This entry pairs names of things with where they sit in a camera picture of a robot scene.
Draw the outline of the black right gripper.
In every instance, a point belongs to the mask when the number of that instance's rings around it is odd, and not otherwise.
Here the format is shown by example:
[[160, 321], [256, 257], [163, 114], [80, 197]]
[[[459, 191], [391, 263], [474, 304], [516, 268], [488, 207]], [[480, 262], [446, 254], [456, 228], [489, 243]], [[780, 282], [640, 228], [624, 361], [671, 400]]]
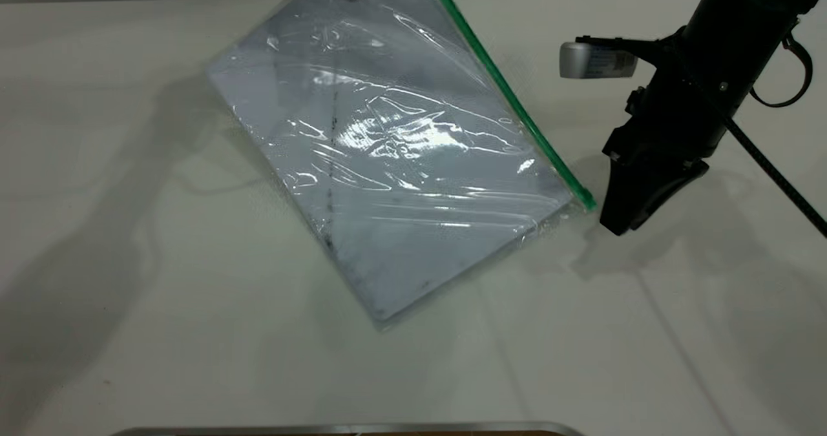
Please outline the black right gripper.
[[678, 74], [654, 74], [630, 94], [629, 121], [615, 128], [603, 146], [611, 160], [600, 224], [622, 236], [649, 221], [674, 195], [703, 177], [709, 166], [671, 169], [636, 162], [644, 154], [679, 161], [709, 158], [731, 118], [729, 83], [697, 85]]

